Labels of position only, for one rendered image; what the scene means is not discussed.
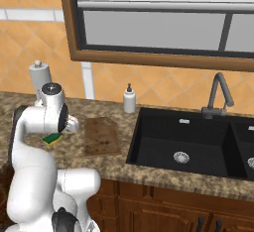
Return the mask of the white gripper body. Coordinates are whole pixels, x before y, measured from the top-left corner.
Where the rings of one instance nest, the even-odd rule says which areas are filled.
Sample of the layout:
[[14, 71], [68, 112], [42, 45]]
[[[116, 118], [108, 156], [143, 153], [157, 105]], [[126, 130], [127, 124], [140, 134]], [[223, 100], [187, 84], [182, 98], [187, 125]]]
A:
[[78, 120], [75, 117], [69, 115], [67, 118], [67, 124], [66, 124], [65, 129], [70, 132], [78, 131], [79, 130]]

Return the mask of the yellow and green sponge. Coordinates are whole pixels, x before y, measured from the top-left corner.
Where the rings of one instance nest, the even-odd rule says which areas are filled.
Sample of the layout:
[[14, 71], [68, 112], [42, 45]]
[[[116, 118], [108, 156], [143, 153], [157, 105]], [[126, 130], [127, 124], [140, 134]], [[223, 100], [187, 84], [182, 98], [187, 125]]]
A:
[[57, 143], [61, 139], [62, 135], [63, 135], [62, 133], [52, 133], [49, 136], [44, 137], [43, 142], [46, 145], [51, 146], [51, 145]]

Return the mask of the wooden cutting board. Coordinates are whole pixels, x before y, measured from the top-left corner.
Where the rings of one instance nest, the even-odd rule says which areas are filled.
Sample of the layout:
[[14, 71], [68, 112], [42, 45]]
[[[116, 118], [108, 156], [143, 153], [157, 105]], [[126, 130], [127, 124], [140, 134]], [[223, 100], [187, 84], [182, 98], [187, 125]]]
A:
[[120, 155], [117, 123], [108, 117], [87, 118], [84, 123], [84, 154], [92, 157]]

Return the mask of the white soap dispenser bottle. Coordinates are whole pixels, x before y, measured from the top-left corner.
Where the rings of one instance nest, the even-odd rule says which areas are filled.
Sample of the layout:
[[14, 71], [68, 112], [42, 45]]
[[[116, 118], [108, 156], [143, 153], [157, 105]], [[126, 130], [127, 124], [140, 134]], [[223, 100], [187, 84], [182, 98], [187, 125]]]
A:
[[131, 84], [128, 84], [123, 93], [123, 108], [126, 113], [134, 113], [136, 106], [136, 94]]

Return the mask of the brown wooden cupboard door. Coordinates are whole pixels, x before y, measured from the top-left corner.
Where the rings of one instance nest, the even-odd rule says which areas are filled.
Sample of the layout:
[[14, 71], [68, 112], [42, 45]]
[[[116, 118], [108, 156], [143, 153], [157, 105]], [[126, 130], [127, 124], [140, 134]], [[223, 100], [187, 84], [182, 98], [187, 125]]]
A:
[[254, 218], [214, 214], [207, 232], [214, 232], [216, 220], [222, 221], [220, 232], [254, 232]]
[[87, 209], [101, 232], [120, 232], [118, 194], [96, 194], [87, 201]]
[[180, 206], [165, 206], [119, 200], [120, 232], [196, 232], [198, 218], [203, 218], [204, 232], [209, 214]]

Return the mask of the black double sink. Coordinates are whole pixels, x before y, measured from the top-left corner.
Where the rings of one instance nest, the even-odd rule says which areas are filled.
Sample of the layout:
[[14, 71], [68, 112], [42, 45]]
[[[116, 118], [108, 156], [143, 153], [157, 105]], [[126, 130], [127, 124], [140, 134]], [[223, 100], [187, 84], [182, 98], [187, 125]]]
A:
[[143, 107], [126, 162], [254, 181], [254, 118]]

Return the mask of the brown framed window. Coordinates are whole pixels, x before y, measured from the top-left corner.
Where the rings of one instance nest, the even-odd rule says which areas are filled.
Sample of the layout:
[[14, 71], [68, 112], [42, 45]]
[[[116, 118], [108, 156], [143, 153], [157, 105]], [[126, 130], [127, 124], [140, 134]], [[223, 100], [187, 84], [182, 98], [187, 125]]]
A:
[[254, 12], [62, 4], [73, 60], [254, 71]]

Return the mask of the brown wooden drawer front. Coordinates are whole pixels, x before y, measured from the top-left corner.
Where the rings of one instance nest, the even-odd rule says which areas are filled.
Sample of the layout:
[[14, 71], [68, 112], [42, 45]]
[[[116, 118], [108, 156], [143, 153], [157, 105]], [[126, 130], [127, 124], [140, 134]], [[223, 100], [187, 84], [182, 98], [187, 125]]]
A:
[[171, 204], [243, 216], [254, 216], [254, 202], [154, 187], [153, 198]]

